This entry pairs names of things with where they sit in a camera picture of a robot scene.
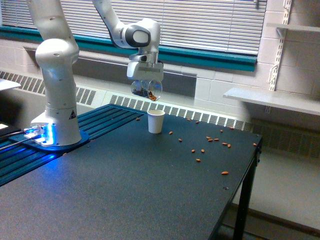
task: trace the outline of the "white shelf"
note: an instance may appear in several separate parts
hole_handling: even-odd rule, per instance
[[[254,87],[234,87],[224,98],[320,116],[320,99]]]
[[[299,32],[317,32],[320,33],[320,27],[316,26],[302,26],[293,24],[279,24],[279,23],[267,23],[267,27],[275,27],[277,29],[288,29],[291,31]]]
[[[16,83],[14,81],[8,81],[0,78],[0,91],[7,90],[7,89],[14,89],[18,88],[21,85],[19,83]]]

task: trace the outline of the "cable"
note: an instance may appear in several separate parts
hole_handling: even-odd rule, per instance
[[[5,150],[5,149],[7,149],[7,148],[10,148],[10,147],[12,147],[12,146],[21,144],[21,143],[26,142],[26,141],[28,141],[28,140],[38,139],[38,138],[40,138],[40,137],[41,137],[41,135],[36,135],[36,136],[34,136],[34,137],[31,137],[31,138],[23,139],[22,141],[17,141],[17,142],[15,142],[15,143],[13,143],[13,144],[10,144],[10,145],[1,147],[1,148],[0,148],[0,151]]]
[[[13,132],[13,133],[9,133],[9,134],[0,136],[0,141],[2,141],[4,139],[7,139],[9,137],[12,137],[12,136],[15,136],[15,135],[19,135],[19,134],[24,134],[24,133],[25,133],[25,131],[16,131],[16,132]]]

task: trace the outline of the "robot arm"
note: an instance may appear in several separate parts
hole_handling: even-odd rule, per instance
[[[44,147],[67,146],[81,140],[77,119],[76,84],[72,65],[79,48],[65,19],[60,0],[28,0],[34,25],[44,41],[35,52],[42,70],[46,106],[32,126],[41,126]]]
[[[95,8],[107,26],[111,40],[120,48],[138,48],[138,53],[129,56],[127,77],[132,80],[133,94],[159,99],[164,78],[164,65],[158,61],[160,43],[160,24],[144,18],[137,23],[123,24],[114,9],[111,0],[92,0]]]

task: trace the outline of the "white paper cup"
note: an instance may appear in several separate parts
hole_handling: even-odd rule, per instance
[[[166,113],[162,110],[149,110],[147,113],[149,132],[152,134],[161,133]]]

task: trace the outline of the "window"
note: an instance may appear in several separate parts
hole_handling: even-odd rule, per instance
[[[109,38],[90,0],[61,0],[74,34]],[[267,0],[112,0],[126,24],[161,24],[162,46],[257,55]],[[1,0],[3,24],[35,28],[25,0]]]

